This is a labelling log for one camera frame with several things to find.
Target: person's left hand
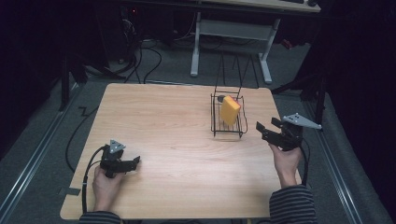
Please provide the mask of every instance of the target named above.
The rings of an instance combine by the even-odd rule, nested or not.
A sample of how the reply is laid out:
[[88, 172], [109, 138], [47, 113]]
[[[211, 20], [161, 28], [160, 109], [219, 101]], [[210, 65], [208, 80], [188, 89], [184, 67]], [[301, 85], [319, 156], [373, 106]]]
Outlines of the person's left hand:
[[95, 207], [93, 211], [109, 211], [111, 204], [120, 190], [120, 182], [125, 174], [115, 174], [114, 178], [108, 178], [106, 171], [98, 165], [95, 168], [95, 177], [92, 187], [95, 194]]
[[281, 188], [297, 185], [296, 172], [302, 152], [299, 147], [290, 151], [282, 151], [279, 147], [268, 144], [274, 153], [274, 164], [279, 176]]

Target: desk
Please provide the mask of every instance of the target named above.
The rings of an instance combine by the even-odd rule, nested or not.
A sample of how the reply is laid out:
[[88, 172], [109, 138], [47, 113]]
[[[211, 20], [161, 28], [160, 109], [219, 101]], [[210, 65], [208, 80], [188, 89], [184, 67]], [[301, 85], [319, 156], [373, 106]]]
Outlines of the desk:
[[[303, 4], [290, 3], [279, 0], [203, 0], [200, 1], [200, 3], [201, 2], [239, 5], [245, 7], [265, 7], [276, 10], [292, 10], [299, 12], [320, 12], [320, 7], [318, 5], [316, 5], [315, 7], [310, 7], [307, 4], [307, 1], [305, 1]], [[194, 50], [192, 52], [191, 76], [198, 76], [200, 35], [219, 35], [266, 41], [265, 47], [262, 49], [261, 53], [259, 53], [259, 59], [262, 68], [262, 74], [264, 76], [264, 82], [267, 84], [271, 84], [272, 79], [268, 68], [267, 57], [270, 48], [274, 42], [279, 23], [280, 19], [275, 19], [272, 25], [201, 20], [201, 13], [198, 12], [195, 25]]]
[[[124, 219], [269, 217], [269, 199], [280, 189], [273, 155], [259, 121], [279, 118], [268, 89], [242, 89], [248, 130], [238, 135], [211, 132], [214, 87], [110, 84], [78, 162], [71, 188], [81, 182], [93, 152], [115, 139], [122, 159], [141, 156], [122, 182], [113, 212]], [[224, 88], [237, 91], [237, 88]], [[87, 187], [92, 210], [93, 168]], [[81, 196], [67, 195], [63, 219], [82, 214]]]

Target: gray carpet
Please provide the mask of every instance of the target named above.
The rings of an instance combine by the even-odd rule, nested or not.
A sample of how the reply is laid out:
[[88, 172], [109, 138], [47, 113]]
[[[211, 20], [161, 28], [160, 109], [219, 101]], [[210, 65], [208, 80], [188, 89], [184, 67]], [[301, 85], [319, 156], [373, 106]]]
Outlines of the gray carpet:
[[[139, 78], [133, 74], [130, 83], [143, 82], [144, 76], [153, 69], [161, 60], [159, 66], [147, 76], [147, 83], [185, 83], [194, 85], [214, 85], [219, 70], [219, 49], [211, 49], [211, 46], [203, 46], [201, 51], [200, 74], [198, 77], [190, 77], [191, 45], [189, 41], [178, 43], [168, 47], [155, 42], [146, 42], [142, 50], [142, 61], [137, 71]], [[309, 46], [285, 49], [280, 45], [273, 45], [268, 63], [273, 77], [273, 84], [266, 85], [263, 82], [262, 71], [255, 59], [255, 68], [258, 75], [259, 86], [274, 89], [294, 79], [298, 68], [304, 59]], [[246, 66], [248, 56], [238, 53], [241, 67]], [[233, 64], [235, 54], [224, 54], [226, 85], [238, 86], [239, 78]], [[111, 69], [117, 69], [122, 65], [113, 63]], [[99, 104], [105, 87], [110, 82], [121, 82], [107, 77], [90, 75], [86, 85], [80, 86], [69, 109], [64, 116], [51, 141], [47, 145], [44, 159], [39, 163], [34, 176], [26, 189], [22, 189], [20, 198], [15, 199], [15, 207], [7, 211], [7, 223], [75, 223], [60, 218], [60, 210], [64, 202], [64, 189], [69, 186], [73, 173], [65, 162], [66, 146], [77, 126], [85, 119], [85, 113], [90, 113]], [[256, 80], [253, 69], [250, 66], [244, 80], [244, 87], [255, 88]], [[275, 95], [276, 106], [279, 114], [289, 115], [296, 112], [306, 118], [312, 119], [309, 112], [311, 103], [303, 103], [298, 97], [298, 91], [286, 91]], [[0, 162], [0, 200], [6, 198], [12, 190], [23, 169], [34, 155], [37, 146], [51, 125], [52, 121], [59, 117], [60, 107], [60, 84], [53, 90], [50, 99], [44, 103], [31, 117], [30, 122], [21, 134], [13, 148]], [[76, 167], [81, 150], [89, 134], [94, 120], [94, 113], [88, 117], [76, 135], [70, 142], [68, 158], [72, 167]], [[323, 134], [326, 142], [332, 150], [337, 166], [350, 190], [353, 202], [358, 208], [362, 223], [392, 223], [387, 211], [373, 190], [370, 180], [363, 172], [359, 161], [356, 159], [353, 149], [347, 141], [342, 125], [339, 123], [336, 113], [332, 108], [331, 99], [326, 98], [326, 109], [323, 115]], [[309, 164], [308, 186], [314, 193], [319, 223], [350, 223], [345, 208], [340, 200], [337, 188], [334, 186], [331, 172], [325, 162], [322, 151], [322, 143], [318, 133], [314, 130], [305, 129], [304, 138], [309, 145], [311, 160]], [[156, 223], [158, 220], [146, 220], [147, 223]], [[228, 220], [204, 220], [204, 223], [228, 222]]]

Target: yellow block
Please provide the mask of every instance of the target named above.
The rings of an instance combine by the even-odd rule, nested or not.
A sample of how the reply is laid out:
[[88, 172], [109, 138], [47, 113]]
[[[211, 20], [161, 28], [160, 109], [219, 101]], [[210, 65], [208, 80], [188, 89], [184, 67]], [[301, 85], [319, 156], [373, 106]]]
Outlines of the yellow block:
[[220, 107], [220, 117], [224, 122], [230, 126], [233, 126], [236, 122], [236, 117], [238, 116], [241, 105], [235, 101], [231, 96], [226, 96]]

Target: sleeve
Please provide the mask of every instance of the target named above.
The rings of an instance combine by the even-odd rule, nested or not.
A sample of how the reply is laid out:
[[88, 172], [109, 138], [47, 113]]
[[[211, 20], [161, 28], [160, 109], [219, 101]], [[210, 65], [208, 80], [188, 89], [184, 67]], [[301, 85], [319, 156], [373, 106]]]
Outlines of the sleeve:
[[120, 224], [121, 219], [111, 212], [89, 212], [79, 218], [81, 224], [101, 223], [101, 224]]
[[314, 198], [306, 186], [274, 192], [270, 199], [271, 223], [318, 223]]

